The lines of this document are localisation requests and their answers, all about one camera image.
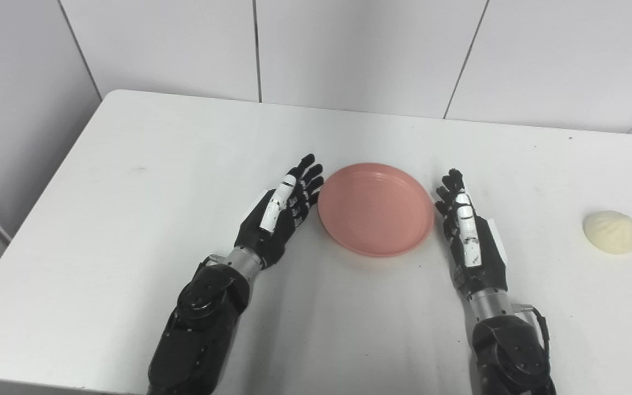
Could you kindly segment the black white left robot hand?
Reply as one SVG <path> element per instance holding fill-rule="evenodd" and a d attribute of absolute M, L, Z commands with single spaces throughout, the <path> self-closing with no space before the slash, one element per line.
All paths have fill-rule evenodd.
<path fill-rule="evenodd" d="M 323 165 L 309 153 L 286 173 L 277 188 L 266 190 L 241 223 L 235 247 L 255 253 L 262 270 L 278 263 L 296 228 L 318 204 L 323 185 Z"/>

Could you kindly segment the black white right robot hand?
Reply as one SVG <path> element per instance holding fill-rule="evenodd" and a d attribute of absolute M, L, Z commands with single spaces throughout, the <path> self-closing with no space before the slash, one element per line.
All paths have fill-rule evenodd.
<path fill-rule="evenodd" d="M 452 168 L 436 190 L 436 209 L 453 258 L 452 280 L 464 298 L 491 289 L 507 291 L 506 252 L 495 223 L 472 204 L 463 174 Z"/>

